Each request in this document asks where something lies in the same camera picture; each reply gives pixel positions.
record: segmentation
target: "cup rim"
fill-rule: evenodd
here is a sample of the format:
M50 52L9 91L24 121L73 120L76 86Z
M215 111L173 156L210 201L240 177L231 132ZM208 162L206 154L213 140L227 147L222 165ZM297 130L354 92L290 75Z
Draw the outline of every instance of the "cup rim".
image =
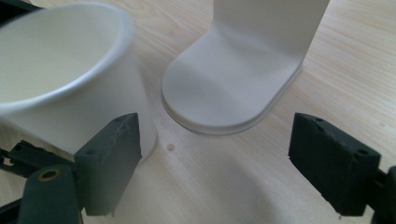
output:
M30 20L32 17L36 17L44 13L50 13L53 10L62 10L69 7L86 7L86 6L107 8L113 11L114 14L119 18L118 22L120 23L120 31L117 33L115 41L110 47L110 49L107 52L105 52L104 55L88 71L84 72L74 80L65 83L64 85L62 85L62 87L58 89L47 91L45 93L30 98L25 98L10 102L0 102L0 115L6 114L7 112L10 111L15 111L25 107L29 107L32 105L42 105L42 104L50 103L80 89L85 84L87 84L92 79L94 79L96 77L96 74L99 74L105 69L107 69L121 55L123 55L126 50L128 50L128 48L125 48L125 43L129 43L129 45L132 44L132 39L134 37L134 24L132 18L125 10L107 3L77 2L77 3L62 4L56 7L43 8L43 9L39 9L38 11L26 14L20 18L17 18L15 21L12 21L6 24L5 26L3 26L1 29L7 29L8 26L13 25L14 23L27 21Z

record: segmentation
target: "wooden table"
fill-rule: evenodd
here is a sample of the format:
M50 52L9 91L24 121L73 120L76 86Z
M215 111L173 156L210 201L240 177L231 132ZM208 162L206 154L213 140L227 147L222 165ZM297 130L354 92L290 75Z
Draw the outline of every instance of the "wooden table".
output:
M71 0L32 0L53 7ZM295 112L326 119L396 164L396 1L331 0L303 72L255 127L233 135L192 133L161 100L165 68L208 29L212 0L108 0L135 18L158 145L135 170L116 217L86 223L369 223L342 217L290 163ZM5 121L0 147L21 139L57 150ZM21 197L24 180L0 173L0 204Z

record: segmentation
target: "stand base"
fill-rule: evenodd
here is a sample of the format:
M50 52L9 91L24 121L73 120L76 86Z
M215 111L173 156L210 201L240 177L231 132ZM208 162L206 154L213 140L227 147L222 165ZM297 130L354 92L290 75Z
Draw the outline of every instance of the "stand base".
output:
M192 131L242 132L265 116L301 65L301 60L231 39L212 27L166 69L163 104Z

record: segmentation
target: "light wood surface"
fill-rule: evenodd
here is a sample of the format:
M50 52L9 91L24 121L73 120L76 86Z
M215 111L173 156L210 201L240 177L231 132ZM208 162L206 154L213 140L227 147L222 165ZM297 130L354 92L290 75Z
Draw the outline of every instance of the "light wood surface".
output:
M32 0L41 7L67 2ZM293 167L288 149L294 113L302 112L380 152L384 171L396 165L396 1L331 0L303 72L262 122L226 136L185 130L161 100L166 66L208 29L212 1L108 2L135 19L135 50L159 140L135 170L116 217L86 217L86 223L370 222L370 208L364 217L340 218ZM0 122L1 148L22 138L57 150ZM21 197L22 178L0 172L0 180L0 204Z

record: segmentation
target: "screw hole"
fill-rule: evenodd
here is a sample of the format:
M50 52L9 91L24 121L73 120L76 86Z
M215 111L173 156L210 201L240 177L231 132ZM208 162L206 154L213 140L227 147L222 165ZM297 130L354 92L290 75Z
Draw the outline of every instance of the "screw hole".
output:
M47 170L43 172L39 177L38 180L40 182L48 182L54 178L56 178L61 173L60 170Z

